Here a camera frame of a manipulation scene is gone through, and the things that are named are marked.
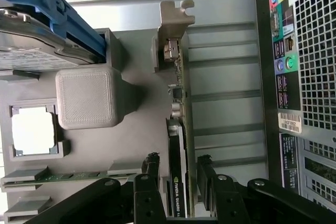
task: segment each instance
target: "barcode label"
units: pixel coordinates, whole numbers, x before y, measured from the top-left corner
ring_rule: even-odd
[[[302,133],[301,117],[289,113],[278,113],[279,128],[295,133]]]
[[[292,126],[292,125],[289,125],[289,124],[282,123],[281,127],[285,130],[288,130],[288,131],[294,131],[294,132],[300,133],[299,127],[296,127],[296,126]]]
[[[295,122],[301,122],[300,117],[294,114],[280,113],[280,118],[285,119],[285,120],[295,121]]]

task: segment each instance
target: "ventilation grille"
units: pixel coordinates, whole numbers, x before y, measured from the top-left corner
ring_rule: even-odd
[[[295,2],[303,122],[336,131],[336,0]]]
[[[314,179],[311,180],[311,184],[311,189],[313,191],[336,205],[336,191],[320,182],[315,181]]]
[[[336,160],[336,148],[309,141],[309,147],[305,148],[307,151],[313,152],[317,155]]]
[[[313,199],[313,202],[314,202],[315,204],[317,204],[317,205],[321,206],[321,207],[324,207],[324,208],[327,208],[327,209],[329,209],[328,207],[326,207],[324,204],[322,204],[321,202],[319,202],[319,201],[318,201],[318,200],[316,200],[316,199]]]

